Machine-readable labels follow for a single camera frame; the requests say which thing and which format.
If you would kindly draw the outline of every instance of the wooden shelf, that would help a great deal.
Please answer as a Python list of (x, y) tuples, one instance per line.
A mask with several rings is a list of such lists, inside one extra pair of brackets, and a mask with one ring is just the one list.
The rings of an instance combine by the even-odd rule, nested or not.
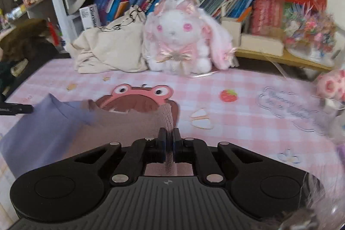
[(306, 67), (312, 70), (318, 70), (320, 72), (328, 72), (332, 70), (331, 67), (326, 67), (324, 65), (313, 63), (311, 61), (307, 61), (307, 60), (298, 58), (294, 55), (291, 55), (286, 49), (284, 49), (283, 55), (281, 57), (275, 56), (275, 55), (269, 55), (269, 54), (263, 55), (262, 53), (259, 53), (259, 52), (241, 50), (241, 49), (236, 51), (236, 56), (242, 57), (242, 58), (257, 59), (257, 60), (262, 60), (262, 61), (269, 61), (267, 59), (268, 57), (275, 63), (286, 64), (286, 65), (296, 66), (296, 67)]

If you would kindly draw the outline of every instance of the pink bow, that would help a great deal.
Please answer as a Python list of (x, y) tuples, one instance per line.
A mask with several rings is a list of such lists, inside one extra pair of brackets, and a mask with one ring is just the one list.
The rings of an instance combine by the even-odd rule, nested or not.
[(224, 60), (229, 61), (231, 67), (239, 66), (239, 63), (235, 57), (236, 50), (237, 48), (232, 48), (230, 51), (224, 54)]
[(180, 50), (173, 50), (167, 45), (162, 44), (161, 50), (157, 56), (157, 63), (163, 63), (168, 60), (173, 60), (182, 63), (183, 61), (190, 61), (195, 58), (195, 51), (192, 44), (181, 48)]

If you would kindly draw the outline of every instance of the purple cloth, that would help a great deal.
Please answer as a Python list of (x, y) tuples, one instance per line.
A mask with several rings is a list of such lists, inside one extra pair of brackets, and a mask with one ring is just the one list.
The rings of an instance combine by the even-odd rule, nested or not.
[(0, 140), (0, 152), (16, 178), (62, 159), (76, 132), (94, 119), (80, 103), (63, 103), (49, 94)]

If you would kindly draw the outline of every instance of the beige cloth bag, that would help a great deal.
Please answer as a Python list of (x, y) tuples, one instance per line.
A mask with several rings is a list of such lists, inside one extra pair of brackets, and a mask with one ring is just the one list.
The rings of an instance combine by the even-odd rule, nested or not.
[(82, 32), (72, 44), (66, 44), (67, 52), (75, 60), (75, 70), (79, 73), (147, 70), (141, 53), (145, 21), (145, 13), (134, 6), (108, 26)]

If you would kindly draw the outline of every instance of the pink frog decal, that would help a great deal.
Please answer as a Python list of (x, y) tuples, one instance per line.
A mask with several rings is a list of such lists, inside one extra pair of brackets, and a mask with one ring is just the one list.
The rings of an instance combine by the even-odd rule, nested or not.
[(174, 126), (176, 126), (179, 107), (176, 102), (169, 100), (173, 92), (172, 88), (166, 85), (149, 88), (121, 84), (115, 87), (111, 95), (99, 98), (96, 104), (108, 111), (128, 112), (133, 109), (138, 112), (149, 112), (157, 110), (160, 105), (168, 103), (171, 106)]

